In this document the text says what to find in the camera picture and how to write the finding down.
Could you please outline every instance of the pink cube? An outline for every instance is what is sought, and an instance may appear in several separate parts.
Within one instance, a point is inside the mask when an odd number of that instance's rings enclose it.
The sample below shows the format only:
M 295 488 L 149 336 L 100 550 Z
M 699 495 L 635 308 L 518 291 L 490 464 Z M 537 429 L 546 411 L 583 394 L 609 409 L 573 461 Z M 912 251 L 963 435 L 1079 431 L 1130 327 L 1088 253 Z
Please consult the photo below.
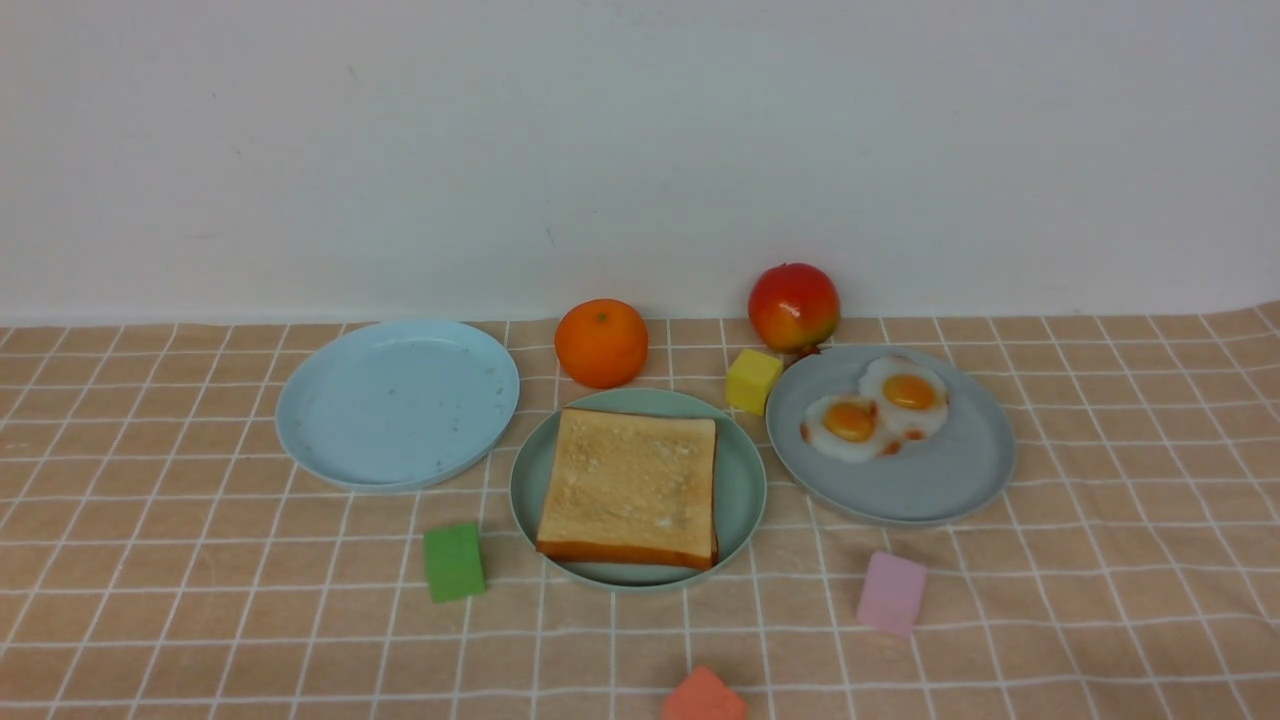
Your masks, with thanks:
M 872 556 L 858 603 L 858 621 L 882 633 L 911 637 L 924 597 L 924 565 L 887 552 Z
M 746 703 L 699 665 L 662 703 L 662 720 L 746 720 Z

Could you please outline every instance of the orange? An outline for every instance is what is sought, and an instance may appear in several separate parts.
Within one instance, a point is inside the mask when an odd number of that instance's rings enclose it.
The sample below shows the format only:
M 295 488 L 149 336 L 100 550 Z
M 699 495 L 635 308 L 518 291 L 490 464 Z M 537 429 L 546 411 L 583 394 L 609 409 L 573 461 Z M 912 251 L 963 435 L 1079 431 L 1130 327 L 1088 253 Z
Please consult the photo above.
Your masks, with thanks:
M 556 357 L 568 377 L 590 388 L 631 382 L 648 356 L 649 328 L 621 300 L 584 302 L 556 327 Z

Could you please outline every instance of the fried egg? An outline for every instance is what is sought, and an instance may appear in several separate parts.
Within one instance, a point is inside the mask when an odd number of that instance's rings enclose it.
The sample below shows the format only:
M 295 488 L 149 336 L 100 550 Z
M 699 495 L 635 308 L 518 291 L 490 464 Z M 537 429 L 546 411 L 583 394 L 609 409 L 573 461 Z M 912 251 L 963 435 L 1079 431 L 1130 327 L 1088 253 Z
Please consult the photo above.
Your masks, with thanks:
M 844 462 L 892 455 L 901 443 L 879 423 L 876 404 L 856 395 L 828 395 L 805 409 L 800 434 L 814 450 Z
M 881 423 L 908 441 L 927 439 L 947 421 L 951 396 L 937 373 L 897 355 L 877 357 L 858 380 L 858 392 L 876 402 Z

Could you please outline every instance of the plate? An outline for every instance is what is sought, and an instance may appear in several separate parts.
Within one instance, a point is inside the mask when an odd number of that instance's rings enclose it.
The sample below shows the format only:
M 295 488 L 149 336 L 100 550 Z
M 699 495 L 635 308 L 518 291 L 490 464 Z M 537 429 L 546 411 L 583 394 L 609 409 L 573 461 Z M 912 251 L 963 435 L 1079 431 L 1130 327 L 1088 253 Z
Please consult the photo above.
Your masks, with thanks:
M 500 342 L 462 323 L 402 320 L 308 357 L 280 392 L 275 432 L 298 465 L 338 487 L 403 492 L 484 457 L 518 400 Z
M 867 364 L 902 355 L 947 384 L 947 421 L 932 438 L 863 464 L 826 457 L 800 437 L 805 407 L 824 395 L 858 392 Z M 818 500 L 854 519 L 923 528 L 978 512 L 1009 484 L 1018 441 L 1000 402 L 937 357 L 893 346 L 840 346 L 800 360 L 773 387 L 765 428 L 782 464 Z
M 673 589 L 705 579 L 733 560 L 764 516 L 767 483 L 764 462 L 755 443 L 728 415 L 714 406 L 669 389 L 618 388 L 570 404 L 586 410 L 634 413 L 663 418 L 713 418 L 716 420 L 716 537 L 719 562 L 710 570 L 663 565 L 625 565 L 620 562 L 557 562 L 543 560 L 588 584 L 622 592 Z M 511 512 L 521 533 L 534 547 L 543 501 L 552 478 L 556 437 L 561 414 L 557 411 L 534 430 L 511 469 Z

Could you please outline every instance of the light blue plate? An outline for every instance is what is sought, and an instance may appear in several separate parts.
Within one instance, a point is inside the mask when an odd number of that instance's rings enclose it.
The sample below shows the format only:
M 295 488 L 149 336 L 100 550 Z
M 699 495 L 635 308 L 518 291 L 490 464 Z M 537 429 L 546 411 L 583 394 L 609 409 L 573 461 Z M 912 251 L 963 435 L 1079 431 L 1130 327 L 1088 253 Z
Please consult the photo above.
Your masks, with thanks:
M 516 411 L 511 354 L 462 323 L 361 328 L 303 363 L 280 393 L 275 432 L 298 465 L 346 489 L 402 492 L 462 473 Z

